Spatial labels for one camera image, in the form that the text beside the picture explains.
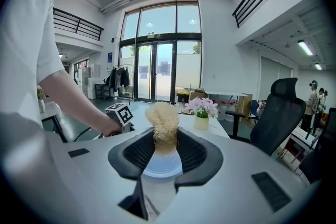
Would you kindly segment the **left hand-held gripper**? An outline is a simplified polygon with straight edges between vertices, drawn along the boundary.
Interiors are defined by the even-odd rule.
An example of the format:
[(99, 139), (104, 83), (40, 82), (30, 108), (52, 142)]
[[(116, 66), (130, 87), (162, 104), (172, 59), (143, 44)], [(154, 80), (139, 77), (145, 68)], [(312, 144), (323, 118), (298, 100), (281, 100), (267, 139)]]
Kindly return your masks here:
[(134, 130), (133, 124), (131, 123), (133, 115), (127, 104), (115, 103), (105, 108), (104, 111), (106, 115), (121, 125), (120, 133), (126, 133)]

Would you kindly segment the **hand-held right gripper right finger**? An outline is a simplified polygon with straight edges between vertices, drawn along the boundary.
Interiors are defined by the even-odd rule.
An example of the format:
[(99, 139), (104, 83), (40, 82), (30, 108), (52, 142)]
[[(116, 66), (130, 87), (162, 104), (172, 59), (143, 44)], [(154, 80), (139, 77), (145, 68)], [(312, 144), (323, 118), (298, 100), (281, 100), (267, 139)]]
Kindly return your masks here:
[(305, 184), (258, 148), (180, 128), (183, 167), (157, 224), (307, 224), (320, 183)]

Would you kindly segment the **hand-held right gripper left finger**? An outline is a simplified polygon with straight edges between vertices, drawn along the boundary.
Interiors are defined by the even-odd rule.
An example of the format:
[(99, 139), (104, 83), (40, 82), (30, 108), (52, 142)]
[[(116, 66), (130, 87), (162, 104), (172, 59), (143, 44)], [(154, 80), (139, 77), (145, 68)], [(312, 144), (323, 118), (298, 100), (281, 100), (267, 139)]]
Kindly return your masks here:
[(148, 224), (139, 182), (108, 161), (113, 141), (64, 143), (19, 114), (0, 113), (0, 171), (44, 224)]

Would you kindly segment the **yellow sponge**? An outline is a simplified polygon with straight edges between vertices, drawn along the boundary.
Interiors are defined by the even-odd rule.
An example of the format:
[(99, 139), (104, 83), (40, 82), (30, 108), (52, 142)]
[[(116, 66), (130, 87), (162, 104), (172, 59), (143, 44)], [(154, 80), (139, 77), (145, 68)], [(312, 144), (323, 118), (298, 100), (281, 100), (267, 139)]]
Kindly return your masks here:
[(145, 110), (145, 117), (154, 128), (155, 152), (167, 155), (175, 151), (180, 121), (175, 106), (167, 102), (156, 102)]

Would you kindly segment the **big blue plate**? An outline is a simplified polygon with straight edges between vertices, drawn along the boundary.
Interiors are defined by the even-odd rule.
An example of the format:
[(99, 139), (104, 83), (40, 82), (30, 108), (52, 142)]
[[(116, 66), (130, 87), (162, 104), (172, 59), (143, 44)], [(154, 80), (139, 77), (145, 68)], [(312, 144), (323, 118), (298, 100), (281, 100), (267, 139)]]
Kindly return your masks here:
[(169, 178), (180, 174), (182, 162), (177, 151), (168, 154), (155, 152), (143, 171), (143, 175), (153, 178)]

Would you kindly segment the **person's left forearm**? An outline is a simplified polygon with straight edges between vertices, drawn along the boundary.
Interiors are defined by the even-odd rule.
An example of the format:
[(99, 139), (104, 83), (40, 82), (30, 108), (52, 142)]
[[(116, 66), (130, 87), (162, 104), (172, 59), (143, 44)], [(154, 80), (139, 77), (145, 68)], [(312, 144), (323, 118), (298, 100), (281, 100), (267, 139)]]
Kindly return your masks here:
[(65, 70), (47, 76), (39, 85), (64, 112), (101, 133), (102, 122), (108, 115), (88, 100)]

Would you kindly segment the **person's left hand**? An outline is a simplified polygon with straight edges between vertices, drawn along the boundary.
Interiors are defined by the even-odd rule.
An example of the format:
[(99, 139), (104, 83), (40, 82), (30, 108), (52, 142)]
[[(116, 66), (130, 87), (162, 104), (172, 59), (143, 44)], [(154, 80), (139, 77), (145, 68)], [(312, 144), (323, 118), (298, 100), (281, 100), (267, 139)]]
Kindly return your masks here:
[(122, 125), (114, 119), (107, 117), (102, 122), (101, 133), (104, 137), (113, 136), (122, 132)]

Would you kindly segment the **green hanging jacket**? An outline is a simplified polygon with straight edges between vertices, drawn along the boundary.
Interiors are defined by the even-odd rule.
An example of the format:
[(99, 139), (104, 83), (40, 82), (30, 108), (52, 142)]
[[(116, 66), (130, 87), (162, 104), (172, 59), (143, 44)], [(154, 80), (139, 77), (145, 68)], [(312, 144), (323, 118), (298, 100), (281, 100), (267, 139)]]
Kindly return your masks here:
[(113, 90), (113, 92), (116, 92), (118, 90), (118, 87), (115, 85), (116, 82), (116, 67), (114, 67), (110, 73), (109, 76), (109, 88)]

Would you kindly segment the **dark hanging jacket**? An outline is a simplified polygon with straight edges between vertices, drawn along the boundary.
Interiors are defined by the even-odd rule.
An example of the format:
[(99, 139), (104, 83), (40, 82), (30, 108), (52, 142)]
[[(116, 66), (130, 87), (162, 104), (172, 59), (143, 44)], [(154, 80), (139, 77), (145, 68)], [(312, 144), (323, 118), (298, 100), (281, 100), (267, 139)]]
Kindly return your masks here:
[(129, 71), (128, 67), (122, 67), (120, 74), (120, 84), (124, 87), (128, 87), (130, 85)]

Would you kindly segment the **black clothes rack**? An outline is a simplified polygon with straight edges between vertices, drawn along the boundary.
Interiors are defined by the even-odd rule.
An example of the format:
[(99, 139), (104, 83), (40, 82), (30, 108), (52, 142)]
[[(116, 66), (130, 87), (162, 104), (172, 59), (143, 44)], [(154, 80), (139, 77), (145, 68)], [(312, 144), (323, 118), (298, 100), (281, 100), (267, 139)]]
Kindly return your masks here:
[[(119, 98), (132, 98), (133, 97), (132, 65), (119, 65), (119, 66), (114, 66), (114, 67), (116, 67), (116, 69), (117, 69), (117, 71), (116, 71), (116, 86), (118, 87), (118, 90), (116, 92), (113, 92), (113, 90), (111, 90), (111, 89), (110, 90), (113, 92), (114, 96), (118, 96)], [(125, 67), (125, 68), (128, 67), (129, 78), (130, 78), (130, 85), (128, 87), (124, 87), (120, 84), (120, 74), (121, 74), (122, 67)], [(107, 86), (109, 86), (109, 76), (106, 80), (106, 85)]]

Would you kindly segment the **black bin yellow lid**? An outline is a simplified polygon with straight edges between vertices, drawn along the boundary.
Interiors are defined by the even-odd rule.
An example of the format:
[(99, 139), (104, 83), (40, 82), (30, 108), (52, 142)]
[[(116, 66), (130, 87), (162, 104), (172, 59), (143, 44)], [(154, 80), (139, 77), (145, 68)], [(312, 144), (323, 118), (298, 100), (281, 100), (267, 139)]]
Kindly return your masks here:
[(177, 102), (188, 103), (190, 93), (187, 90), (181, 90), (176, 93)]

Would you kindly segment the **blue chair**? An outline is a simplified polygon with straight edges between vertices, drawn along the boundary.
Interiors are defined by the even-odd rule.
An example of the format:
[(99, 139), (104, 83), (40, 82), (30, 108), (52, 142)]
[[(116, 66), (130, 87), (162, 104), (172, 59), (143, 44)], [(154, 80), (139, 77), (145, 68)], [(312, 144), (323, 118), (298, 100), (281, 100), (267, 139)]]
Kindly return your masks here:
[(256, 122), (260, 118), (261, 113), (262, 109), (260, 103), (257, 100), (251, 100), (249, 119), (254, 119)]

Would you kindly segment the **brown wooden board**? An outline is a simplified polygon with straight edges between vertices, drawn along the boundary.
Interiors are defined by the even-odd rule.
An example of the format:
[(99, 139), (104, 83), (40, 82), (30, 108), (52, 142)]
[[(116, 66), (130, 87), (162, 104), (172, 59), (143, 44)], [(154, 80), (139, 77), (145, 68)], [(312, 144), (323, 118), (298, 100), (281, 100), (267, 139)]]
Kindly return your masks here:
[(249, 115), (250, 115), (250, 107), (251, 107), (251, 101), (253, 99), (252, 94), (244, 93), (244, 96), (240, 96), (238, 98), (238, 108), (237, 112), (243, 114), (245, 117), (241, 118), (241, 120), (248, 121)]

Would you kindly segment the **black mesh office chair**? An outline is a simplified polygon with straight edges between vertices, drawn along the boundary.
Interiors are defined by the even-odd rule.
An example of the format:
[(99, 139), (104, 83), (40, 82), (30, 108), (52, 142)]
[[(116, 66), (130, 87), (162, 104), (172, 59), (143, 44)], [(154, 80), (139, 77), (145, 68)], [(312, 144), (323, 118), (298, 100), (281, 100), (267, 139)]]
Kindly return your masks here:
[(225, 114), (234, 117), (231, 139), (251, 144), (269, 156), (292, 133), (302, 119), (306, 103), (296, 96), (297, 78), (276, 80), (270, 89), (264, 111), (252, 129), (250, 138), (237, 135), (239, 118), (245, 115), (227, 110)]

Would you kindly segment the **grey marble side table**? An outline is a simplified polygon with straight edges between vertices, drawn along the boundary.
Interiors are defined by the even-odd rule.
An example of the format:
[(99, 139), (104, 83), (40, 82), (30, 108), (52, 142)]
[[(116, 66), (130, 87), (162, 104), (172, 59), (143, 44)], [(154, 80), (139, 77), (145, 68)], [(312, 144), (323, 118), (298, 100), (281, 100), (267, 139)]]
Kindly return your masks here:
[(60, 136), (61, 140), (64, 143), (67, 143), (68, 140), (66, 139), (63, 130), (61, 128), (61, 125), (57, 119), (57, 115), (60, 112), (61, 112), (60, 107), (54, 101), (50, 101), (45, 103), (45, 112), (40, 112), (40, 117), (42, 122), (52, 121), (54, 125), (53, 131)]

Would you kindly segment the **large cardboard box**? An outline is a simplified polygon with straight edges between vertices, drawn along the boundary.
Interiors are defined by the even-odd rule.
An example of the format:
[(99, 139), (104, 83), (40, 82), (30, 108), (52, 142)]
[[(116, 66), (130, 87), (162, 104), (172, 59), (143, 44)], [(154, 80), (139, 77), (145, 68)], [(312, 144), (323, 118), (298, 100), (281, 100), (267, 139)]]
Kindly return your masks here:
[(194, 100), (195, 98), (208, 98), (208, 94), (203, 89), (195, 89), (189, 91), (189, 101)]

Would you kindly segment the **pink flowers in white vase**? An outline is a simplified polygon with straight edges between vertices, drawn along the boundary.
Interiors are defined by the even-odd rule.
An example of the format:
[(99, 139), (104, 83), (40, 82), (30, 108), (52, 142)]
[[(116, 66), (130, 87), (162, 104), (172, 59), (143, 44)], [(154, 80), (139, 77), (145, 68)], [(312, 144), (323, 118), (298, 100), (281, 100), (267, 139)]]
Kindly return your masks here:
[(209, 126), (209, 119), (218, 117), (218, 104), (209, 98), (194, 98), (185, 104), (185, 109), (195, 116), (194, 128), (206, 130)]

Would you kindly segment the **white folding table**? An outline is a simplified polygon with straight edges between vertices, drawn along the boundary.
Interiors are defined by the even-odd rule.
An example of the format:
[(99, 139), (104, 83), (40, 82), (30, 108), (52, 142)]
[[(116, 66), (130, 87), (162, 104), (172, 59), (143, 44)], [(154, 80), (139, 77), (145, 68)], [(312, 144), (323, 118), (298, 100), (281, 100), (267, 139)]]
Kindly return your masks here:
[(207, 94), (215, 94), (215, 95), (229, 95), (229, 96), (238, 96), (238, 97), (247, 97), (246, 94), (238, 93), (238, 92), (228, 92), (228, 91), (218, 91), (218, 90), (204, 90)]

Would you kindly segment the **black mesh visitor chair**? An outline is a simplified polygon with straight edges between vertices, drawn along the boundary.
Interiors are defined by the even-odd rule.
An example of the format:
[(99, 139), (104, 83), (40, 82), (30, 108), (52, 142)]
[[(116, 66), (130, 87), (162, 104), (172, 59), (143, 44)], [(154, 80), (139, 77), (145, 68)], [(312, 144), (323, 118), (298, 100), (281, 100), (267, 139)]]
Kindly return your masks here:
[(336, 108), (330, 108), (315, 149), (303, 159), (299, 169), (309, 183), (336, 178)]

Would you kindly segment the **glass entrance doors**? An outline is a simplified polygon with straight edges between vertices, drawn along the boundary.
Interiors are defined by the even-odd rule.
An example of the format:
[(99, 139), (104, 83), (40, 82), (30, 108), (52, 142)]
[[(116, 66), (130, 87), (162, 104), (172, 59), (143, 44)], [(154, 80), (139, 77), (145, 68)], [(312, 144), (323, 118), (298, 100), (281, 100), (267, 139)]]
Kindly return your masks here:
[(198, 2), (168, 2), (127, 12), (119, 65), (132, 65), (134, 101), (177, 102), (201, 85), (202, 33)]

